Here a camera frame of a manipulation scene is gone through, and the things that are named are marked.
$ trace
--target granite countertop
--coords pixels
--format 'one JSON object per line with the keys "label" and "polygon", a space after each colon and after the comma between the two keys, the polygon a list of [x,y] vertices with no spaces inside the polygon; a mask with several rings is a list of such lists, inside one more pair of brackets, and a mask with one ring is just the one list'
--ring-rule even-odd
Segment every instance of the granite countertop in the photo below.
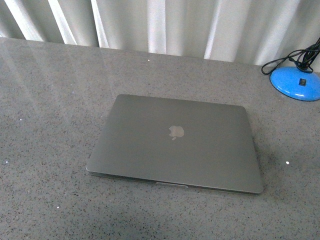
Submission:
{"label": "granite countertop", "polygon": [[[264,192],[94,177],[118,94],[247,109]],[[259,66],[0,38],[0,239],[320,239],[320,101]]]}

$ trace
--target power switch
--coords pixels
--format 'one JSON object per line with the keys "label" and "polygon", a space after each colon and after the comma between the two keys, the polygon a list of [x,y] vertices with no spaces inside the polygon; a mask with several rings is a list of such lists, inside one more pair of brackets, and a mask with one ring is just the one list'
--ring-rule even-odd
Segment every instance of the power switch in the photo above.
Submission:
{"label": "power switch", "polygon": [[299,85],[305,87],[307,83],[306,79],[300,78]]}

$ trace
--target silver laptop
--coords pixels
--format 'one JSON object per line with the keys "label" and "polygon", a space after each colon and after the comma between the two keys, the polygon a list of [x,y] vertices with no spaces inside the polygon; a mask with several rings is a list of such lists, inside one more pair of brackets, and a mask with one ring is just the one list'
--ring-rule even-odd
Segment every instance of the silver laptop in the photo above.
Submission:
{"label": "silver laptop", "polygon": [[95,176],[260,194],[242,106],[118,95],[86,169]]}

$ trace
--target apple logo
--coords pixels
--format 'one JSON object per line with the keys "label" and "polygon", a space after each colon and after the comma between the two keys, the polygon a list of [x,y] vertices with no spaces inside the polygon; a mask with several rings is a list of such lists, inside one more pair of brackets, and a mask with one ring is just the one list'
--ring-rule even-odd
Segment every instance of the apple logo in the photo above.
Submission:
{"label": "apple logo", "polygon": [[169,136],[173,137],[172,140],[175,140],[177,137],[181,138],[185,135],[185,131],[182,126],[171,126],[169,130],[171,131]]}

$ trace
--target laptop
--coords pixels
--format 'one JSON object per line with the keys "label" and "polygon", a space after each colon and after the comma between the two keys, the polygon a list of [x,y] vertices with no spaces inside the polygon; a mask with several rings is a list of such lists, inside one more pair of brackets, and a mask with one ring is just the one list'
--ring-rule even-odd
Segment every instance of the laptop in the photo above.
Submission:
{"label": "laptop", "polygon": [[86,169],[184,188],[263,191],[247,112],[235,105],[118,95]]}

